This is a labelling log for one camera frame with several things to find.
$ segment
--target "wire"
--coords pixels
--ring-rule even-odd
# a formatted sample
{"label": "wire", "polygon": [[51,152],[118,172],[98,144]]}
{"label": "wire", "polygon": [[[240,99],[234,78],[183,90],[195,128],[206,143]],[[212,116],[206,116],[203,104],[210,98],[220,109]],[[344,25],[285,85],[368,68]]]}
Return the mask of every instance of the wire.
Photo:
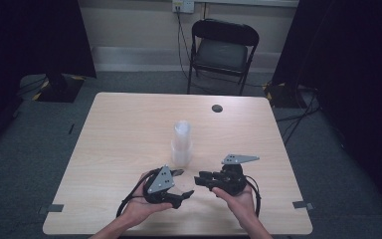
{"label": "wire", "polygon": [[306,110],[305,112],[299,116],[299,117],[290,117],[289,119],[293,118],[293,119],[296,119],[296,121],[292,122],[285,130],[285,132],[282,134],[282,137],[285,137],[285,135],[287,134],[287,131],[294,125],[293,129],[290,131],[289,135],[287,136],[287,139],[285,140],[284,142],[284,145],[287,145],[290,137],[293,135],[294,131],[296,130],[296,128],[299,126],[300,122],[302,121],[302,119],[304,119],[305,117],[309,116],[309,115],[312,115],[314,114],[315,112],[317,112],[319,110],[319,107],[314,110],[314,111],[311,111],[309,112],[310,109],[312,109],[312,103],[314,102],[314,99],[315,99],[315,96],[316,96],[316,93],[313,93],[312,94],[312,98],[311,98],[311,101],[309,102],[309,105],[308,107],[306,107]]}
{"label": "wire", "polygon": [[184,71],[184,67],[182,65],[182,58],[181,58],[181,42],[180,42],[180,33],[182,32],[182,38],[184,40],[184,45],[185,45],[185,50],[187,52],[187,56],[188,56],[188,60],[191,62],[190,60],[190,56],[188,54],[188,46],[187,46],[187,43],[185,41],[185,37],[184,37],[184,31],[182,30],[182,24],[181,24],[181,18],[179,16],[179,11],[178,9],[176,9],[176,15],[177,15],[177,18],[178,18],[178,56],[179,56],[179,64],[181,66],[181,70],[182,70],[182,73],[184,74],[184,77],[185,79],[187,79],[187,81],[189,80],[187,74],[185,73]]}
{"label": "wire", "polygon": [[31,90],[28,90],[28,91],[26,91],[26,92],[17,94],[17,97],[21,97],[21,96],[23,96],[23,95],[25,95],[25,94],[27,94],[27,93],[29,93],[29,92],[33,92],[33,91],[39,89],[40,86],[42,86],[42,85],[45,83],[46,79],[47,79],[47,77],[44,77],[44,78],[42,78],[42,79],[39,79],[39,80],[37,80],[37,81],[34,81],[34,82],[32,82],[32,83],[29,83],[29,84],[27,84],[27,85],[21,87],[19,91],[21,91],[21,90],[23,90],[23,89],[25,89],[25,88],[27,88],[27,87],[29,87],[29,86],[31,86],[31,85],[34,85],[34,84],[36,84],[36,83],[42,82],[40,85],[36,86],[35,88],[33,88],[33,89],[31,89]]}
{"label": "wire", "polygon": [[207,3],[204,3],[203,19],[206,19],[206,9],[207,9]]}
{"label": "wire", "polygon": [[132,191],[125,197],[125,199],[122,200],[122,203],[119,205],[119,207],[117,208],[117,212],[116,212],[116,217],[120,216],[120,214],[122,213],[123,211],[123,208],[126,206],[126,204],[129,202],[129,200],[131,200],[132,198],[134,198],[134,196],[132,195],[135,190],[141,185],[141,183],[147,179],[148,177],[150,177],[151,175],[153,175],[154,173],[157,172],[157,169],[154,169],[154,170],[151,170],[149,171],[147,174],[145,174],[145,176],[143,176],[138,182],[137,184],[134,186],[134,188],[132,189]]}
{"label": "wire", "polygon": [[253,190],[256,194],[256,199],[257,199],[256,200],[256,215],[259,216],[260,215],[260,205],[262,204],[261,203],[262,196],[260,195],[259,185],[257,184],[257,182],[254,180],[253,177],[247,176],[247,175],[246,175],[246,177],[251,178],[257,186],[257,187],[254,186],[253,183],[251,183],[248,179],[246,179],[247,183],[251,186],[251,188],[253,188]]}

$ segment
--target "chair leg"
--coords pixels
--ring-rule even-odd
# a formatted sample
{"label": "chair leg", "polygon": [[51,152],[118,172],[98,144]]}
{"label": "chair leg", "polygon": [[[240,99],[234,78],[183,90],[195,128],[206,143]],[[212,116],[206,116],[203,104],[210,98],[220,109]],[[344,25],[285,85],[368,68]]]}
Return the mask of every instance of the chair leg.
{"label": "chair leg", "polygon": [[243,77],[244,77],[244,76],[241,76],[241,77],[240,77],[240,80],[238,81],[238,85],[243,81]]}
{"label": "chair leg", "polygon": [[190,90],[191,90],[191,76],[192,76],[192,66],[190,66],[190,70],[189,70],[189,73],[188,73],[187,95],[190,95]]}
{"label": "chair leg", "polygon": [[245,81],[247,80],[247,74],[244,74],[242,77],[242,81],[240,80],[241,83],[241,88],[240,88],[240,96],[243,94],[244,86],[245,86]]}

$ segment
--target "black curtain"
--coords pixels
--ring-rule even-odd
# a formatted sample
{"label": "black curtain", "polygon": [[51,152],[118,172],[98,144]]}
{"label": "black curtain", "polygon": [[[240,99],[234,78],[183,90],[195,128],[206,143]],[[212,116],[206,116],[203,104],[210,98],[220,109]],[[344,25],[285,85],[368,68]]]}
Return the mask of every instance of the black curtain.
{"label": "black curtain", "polygon": [[345,149],[382,193],[382,1],[300,0],[279,82],[318,89]]}
{"label": "black curtain", "polygon": [[95,77],[77,0],[0,0],[0,114],[27,75]]}

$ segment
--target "hand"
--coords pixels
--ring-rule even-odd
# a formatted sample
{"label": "hand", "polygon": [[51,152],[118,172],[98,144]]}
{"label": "hand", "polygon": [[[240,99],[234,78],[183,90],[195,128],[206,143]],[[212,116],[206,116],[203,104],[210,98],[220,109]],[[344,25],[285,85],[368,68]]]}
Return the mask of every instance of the hand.
{"label": "hand", "polygon": [[[147,172],[141,174],[141,177],[139,180],[141,180],[141,178],[143,178],[145,174],[147,174]],[[159,204],[148,203],[143,197],[143,193],[142,193],[144,183],[145,181],[143,181],[135,190],[135,192],[132,194],[132,196],[134,196],[135,198],[132,198],[128,202],[128,204],[126,205],[125,209],[123,210],[121,214],[121,216],[126,216],[129,219],[131,219],[132,226],[136,226],[140,224],[154,212],[159,212],[159,211],[172,208],[172,204],[167,202],[159,203]]]}
{"label": "hand", "polygon": [[234,213],[241,227],[247,231],[251,238],[272,238],[256,215],[253,191],[248,184],[244,190],[236,196],[231,196],[218,187],[213,187],[212,191],[226,201],[229,209]]}
{"label": "hand", "polygon": [[[147,173],[145,172],[141,174],[139,180],[141,180],[145,174]],[[148,203],[145,198],[142,197],[144,183],[145,181],[143,181],[133,192],[132,195],[136,197],[129,200],[122,214],[101,229],[96,235],[92,236],[92,238],[118,238],[128,228],[140,224],[154,212],[163,211],[172,207],[172,204],[170,203]]]}

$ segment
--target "wooden table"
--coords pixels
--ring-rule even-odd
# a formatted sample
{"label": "wooden table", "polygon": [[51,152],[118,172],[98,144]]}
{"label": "wooden table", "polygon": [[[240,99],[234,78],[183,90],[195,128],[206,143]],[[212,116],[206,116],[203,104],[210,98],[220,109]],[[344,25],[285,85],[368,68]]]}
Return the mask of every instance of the wooden table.
{"label": "wooden table", "polygon": [[[212,105],[223,111],[215,113]],[[49,212],[46,234],[94,234],[114,219],[117,207],[141,173],[171,162],[173,126],[191,123],[194,152],[184,168],[219,171],[228,153],[257,155],[242,164],[258,183],[260,219],[272,234],[312,230],[269,102],[264,98],[100,93],[55,196],[62,212]],[[125,235],[242,235],[226,203],[206,187],[194,186],[179,209],[151,215]]]}

